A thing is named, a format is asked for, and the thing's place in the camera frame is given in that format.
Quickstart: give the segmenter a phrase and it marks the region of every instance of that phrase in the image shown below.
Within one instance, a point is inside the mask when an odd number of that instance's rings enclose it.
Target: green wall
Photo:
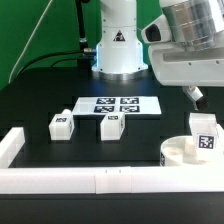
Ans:
[[[0,1],[0,89],[8,84],[9,74],[48,2]],[[139,29],[160,15],[158,0],[137,0],[137,6]],[[83,10],[89,46],[94,48],[101,38],[100,1],[91,0],[89,4],[83,4]],[[54,0],[16,72],[39,55],[78,49],[78,37],[75,0]],[[149,63],[147,48],[144,45],[145,62]],[[35,66],[49,66],[50,62],[46,60]]]

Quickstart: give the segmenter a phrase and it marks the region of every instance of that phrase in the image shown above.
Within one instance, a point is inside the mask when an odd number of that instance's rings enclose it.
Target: marker sheet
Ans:
[[[126,114],[161,114],[158,97],[80,97],[73,115],[105,115],[108,112]]]

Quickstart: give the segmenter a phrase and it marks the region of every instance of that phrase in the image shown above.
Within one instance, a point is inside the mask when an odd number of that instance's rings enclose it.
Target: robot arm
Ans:
[[[160,0],[160,7],[163,14],[142,32],[155,76],[182,86],[201,109],[207,102],[196,86],[224,86],[223,1]]]

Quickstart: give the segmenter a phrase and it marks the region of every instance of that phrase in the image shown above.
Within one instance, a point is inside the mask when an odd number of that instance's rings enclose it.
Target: black tabletop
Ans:
[[[203,88],[223,125],[224,88]],[[161,115],[126,115],[120,141],[101,142],[103,116],[74,116],[70,141],[50,140],[48,125],[79,97],[158,96]],[[164,87],[152,72],[131,81],[92,78],[83,69],[31,69],[0,92],[0,136],[24,127],[26,143],[11,168],[159,166],[160,145],[190,135],[193,104],[181,87]],[[223,223],[223,193],[1,195],[0,223]]]

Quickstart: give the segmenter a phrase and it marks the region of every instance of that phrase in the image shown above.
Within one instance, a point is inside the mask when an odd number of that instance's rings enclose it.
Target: warning label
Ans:
[[[120,30],[118,31],[116,37],[114,38],[114,41],[117,41],[117,42],[125,41],[124,36]]]

